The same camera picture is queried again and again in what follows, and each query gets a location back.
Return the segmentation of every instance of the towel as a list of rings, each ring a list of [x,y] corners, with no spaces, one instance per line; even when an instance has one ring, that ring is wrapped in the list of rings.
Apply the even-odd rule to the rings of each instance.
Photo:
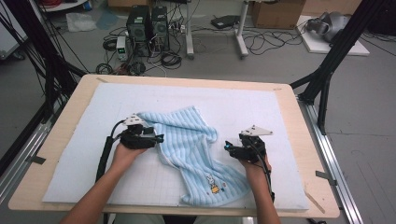
[[[233,167],[212,160],[210,144],[217,132],[206,125],[194,107],[161,114],[138,113],[156,133],[164,134],[160,146],[162,163],[177,168],[188,193],[183,203],[195,206],[221,206],[244,197],[249,185],[244,175]]]

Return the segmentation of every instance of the cartoon embroidery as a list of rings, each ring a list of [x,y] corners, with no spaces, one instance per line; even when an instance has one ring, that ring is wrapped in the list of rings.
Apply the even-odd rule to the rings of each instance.
[[[215,183],[215,179],[213,179],[212,175],[206,177],[209,182],[210,188],[212,189],[212,193],[219,193],[219,187]]]

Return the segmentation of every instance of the white mat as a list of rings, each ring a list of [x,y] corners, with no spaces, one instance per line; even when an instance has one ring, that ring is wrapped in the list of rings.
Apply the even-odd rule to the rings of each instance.
[[[207,124],[219,133],[219,140],[211,149],[212,158],[231,164],[243,174],[243,166],[224,150],[224,141],[237,143],[238,134],[252,124],[273,131],[274,135],[262,139],[273,166],[276,208],[279,211],[308,209],[272,92],[110,83],[100,84],[96,89],[56,167],[43,202],[75,203],[90,189],[106,137],[119,120],[141,111],[171,112],[190,105],[196,106]],[[124,129],[121,125],[115,134]],[[109,203],[186,206],[179,201],[186,193],[179,171],[161,164],[156,150],[151,148],[137,158],[133,168],[117,185]],[[249,193],[226,206],[252,208],[255,203]]]
[[[300,25],[303,22],[306,23],[309,19],[314,17],[310,16],[300,16],[300,19],[297,21],[297,24]],[[328,53],[330,51],[329,43],[324,41],[324,39],[315,33],[315,31],[305,31],[303,26],[297,27],[297,31],[302,31],[302,37],[308,52],[310,53]],[[356,41],[355,45],[350,49],[347,55],[356,55],[356,56],[369,56],[370,52],[361,44],[361,42]]]

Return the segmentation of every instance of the desktop computer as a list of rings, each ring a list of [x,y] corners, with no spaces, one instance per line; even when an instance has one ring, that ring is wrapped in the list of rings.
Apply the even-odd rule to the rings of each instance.
[[[166,7],[155,7],[151,11],[151,22],[155,36],[155,50],[169,50],[169,32]]]
[[[149,6],[132,6],[126,28],[133,43],[150,40],[153,35]]]

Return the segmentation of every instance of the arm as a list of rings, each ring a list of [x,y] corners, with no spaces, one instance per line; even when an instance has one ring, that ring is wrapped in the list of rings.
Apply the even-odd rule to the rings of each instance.
[[[134,159],[144,151],[146,149],[131,150],[123,144],[118,144],[108,171],[79,200],[61,220],[61,223],[95,224],[122,175],[131,166]]]
[[[265,157],[268,169],[271,166]],[[271,195],[268,191],[267,180],[261,167],[241,161],[247,173],[247,181],[251,187],[256,202],[258,224],[280,224],[279,216],[275,210]]]

